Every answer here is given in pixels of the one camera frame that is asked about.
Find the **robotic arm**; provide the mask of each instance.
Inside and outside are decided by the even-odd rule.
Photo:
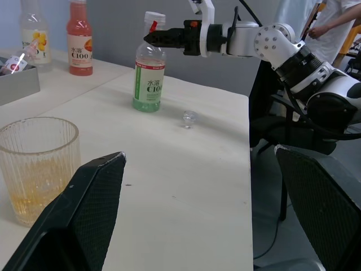
[[[298,113],[315,130],[333,139],[361,138],[361,134],[344,134],[349,125],[361,123],[361,83],[319,60],[303,41],[297,43],[289,25],[237,22],[238,8],[232,24],[214,24],[211,0],[188,1],[202,20],[186,20],[184,28],[154,31],[144,40],[156,47],[183,48],[184,55],[221,53],[268,61]],[[296,99],[307,108],[307,116]]]

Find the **glass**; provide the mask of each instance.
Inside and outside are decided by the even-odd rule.
[[[184,119],[184,127],[186,129],[192,129],[194,123],[198,119],[198,114],[193,111],[185,111],[183,115],[183,119]]]
[[[0,129],[0,168],[16,218],[32,226],[80,166],[79,130],[53,117]]]

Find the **orange juice bottle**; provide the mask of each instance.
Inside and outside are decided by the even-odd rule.
[[[93,30],[86,18],[86,0],[71,0],[67,32],[69,72],[78,76],[92,75]]]

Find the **gray floor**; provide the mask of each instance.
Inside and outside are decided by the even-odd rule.
[[[252,158],[252,210],[253,210],[253,251],[258,256],[266,251],[273,241],[280,208],[281,173],[273,147]],[[361,179],[361,139],[339,142],[332,154],[356,178]],[[287,218],[279,226],[278,237],[272,250],[254,264],[266,266],[285,260],[312,258],[317,259],[311,244],[307,240],[292,206],[288,208]]]

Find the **clear bottle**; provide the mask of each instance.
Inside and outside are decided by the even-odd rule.
[[[38,40],[34,40],[24,49],[12,55],[0,69],[0,76],[12,75],[30,69],[34,65],[34,58],[37,54]]]
[[[51,53],[49,44],[49,28],[46,19],[41,14],[39,0],[21,0],[20,28],[23,38],[23,48],[38,39],[37,53],[34,63],[38,71],[51,70]]]
[[[146,12],[144,36],[163,30],[165,15]],[[165,51],[143,42],[137,49],[133,107],[142,112],[156,112],[160,108],[165,69]]]
[[[67,24],[69,72],[88,76],[93,73],[93,30],[87,20],[86,0],[71,0]]]

